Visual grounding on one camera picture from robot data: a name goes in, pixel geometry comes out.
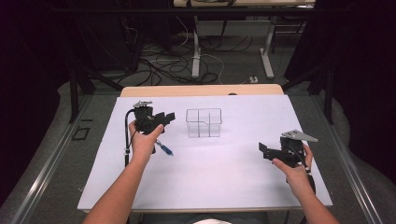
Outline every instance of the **tan table edge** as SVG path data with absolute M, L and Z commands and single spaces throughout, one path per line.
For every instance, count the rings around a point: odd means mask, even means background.
M 197 85 L 197 86 L 149 86 L 125 87 L 121 97 L 157 97 L 157 96 L 211 96 L 211 95 L 283 95 L 277 84 L 251 85 Z
M 132 209 L 131 213 L 136 214 L 160 214 L 160 213 L 230 213 L 230 212 L 269 212 L 269 211 L 289 211 L 289 210 L 302 210 L 302 207 L 274 207 L 274 208 L 219 208 L 219 209 L 211 209 L 211 208 L 199 208 L 199 209 Z

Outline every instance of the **desk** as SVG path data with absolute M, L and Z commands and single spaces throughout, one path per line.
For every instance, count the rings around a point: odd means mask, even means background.
M 187 0 L 175 0 L 175 7 L 186 7 Z M 225 3 L 205 3 L 191 0 L 192 7 L 225 7 Z M 312 5 L 315 0 L 237 0 L 233 3 L 233 7 L 281 7 L 281 6 L 299 6 Z M 198 21 L 195 17 L 196 32 L 194 32 L 194 57 L 192 63 L 192 76 L 199 76 L 199 64 L 201 57 L 201 49 L 199 47 L 200 35 L 221 35 L 221 27 L 223 21 Z M 260 49 L 262 64 L 264 66 L 265 75 L 269 79 L 273 79 L 274 72 L 268 51 L 276 26 L 276 17 L 271 17 L 269 21 L 228 21 L 227 27 L 223 35 L 251 35 L 265 36 L 264 48 Z
M 229 92 L 239 95 L 226 95 Z M 188 96 L 175 96 L 183 93 Z M 289 97 L 283 95 L 277 85 L 228 85 L 125 89 L 114 107 L 78 209 L 90 210 L 122 172 L 124 116 L 139 100 L 152 101 L 154 113 L 175 112 L 176 119 L 165 127 L 165 133 L 159 138 L 175 156 L 169 157 L 159 149 L 151 156 L 133 212 L 300 208 L 284 174 L 264 160 L 259 151 L 259 142 L 280 148 L 281 133 L 301 130 Z M 220 137 L 188 137 L 186 109 L 203 107 L 221 108 Z M 325 205 L 332 205 L 315 161 L 312 173 L 318 197 Z

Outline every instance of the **forearm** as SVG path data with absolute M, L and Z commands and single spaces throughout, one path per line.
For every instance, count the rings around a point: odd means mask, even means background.
M 131 161 L 87 215 L 84 223 L 125 223 L 146 164 Z
M 306 220 L 309 224 L 339 223 L 313 191 L 307 192 L 297 199 L 304 210 Z

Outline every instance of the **gray mat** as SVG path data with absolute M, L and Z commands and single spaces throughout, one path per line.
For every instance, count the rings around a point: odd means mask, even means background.
M 77 210 L 81 191 L 88 179 L 97 148 L 101 142 L 116 96 L 95 95 L 79 121 L 80 131 L 74 136 L 83 138 L 82 130 L 89 129 L 85 140 L 71 140 L 62 160 L 49 182 L 29 223 L 80 223 L 85 214 Z M 334 144 L 309 96 L 290 97 L 303 130 L 319 139 L 311 143 L 323 179 L 331 191 L 334 206 L 331 211 L 341 223 L 367 223 L 352 188 L 334 152 Z M 285 212 L 269 213 L 270 223 L 283 221 Z M 303 213 L 291 211 L 290 222 L 301 220 Z

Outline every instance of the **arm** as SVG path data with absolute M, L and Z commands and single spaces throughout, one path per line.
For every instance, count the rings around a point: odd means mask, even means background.
M 313 153 L 306 145 L 304 145 L 304 149 L 306 153 L 305 162 L 308 167 L 311 167 Z M 303 166 L 291 168 L 278 159 L 273 159 L 273 164 L 286 175 L 291 192 L 300 202 L 308 223 L 338 223 L 332 213 L 315 195 Z
M 131 135 L 135 132 L 134 122 L 129 124 L 129 130 Z M 159 125 L 149 135 L 134 134 L 131 162 L 95 204 L 83 223 L 126 223 L 154 143 L 162 131 L 163 126 Z

